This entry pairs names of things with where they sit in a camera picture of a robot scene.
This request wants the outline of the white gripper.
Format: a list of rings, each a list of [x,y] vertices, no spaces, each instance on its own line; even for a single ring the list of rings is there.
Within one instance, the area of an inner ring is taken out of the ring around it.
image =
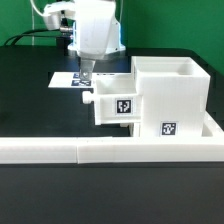
[[[61,12],[64,12],[67,19],[75,21],[76,27],[73,29],[75,49],[82,58],[80,78],[90,80],[95,66],[94,60],[115,52],[115,2],[71,0],[47,4],[43,18],[49,30],[60,28]]]

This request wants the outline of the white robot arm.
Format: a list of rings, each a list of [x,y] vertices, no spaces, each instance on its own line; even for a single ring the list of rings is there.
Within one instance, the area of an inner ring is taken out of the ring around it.
[[[121,43],[121,24],[116,19],[116,0],[61,0],[38,10],[29,0],[48,30],[61,28],[63,18],[73,21],[70,48],[80,58],[80,78],[92,78],[95,62],[126,50]]]

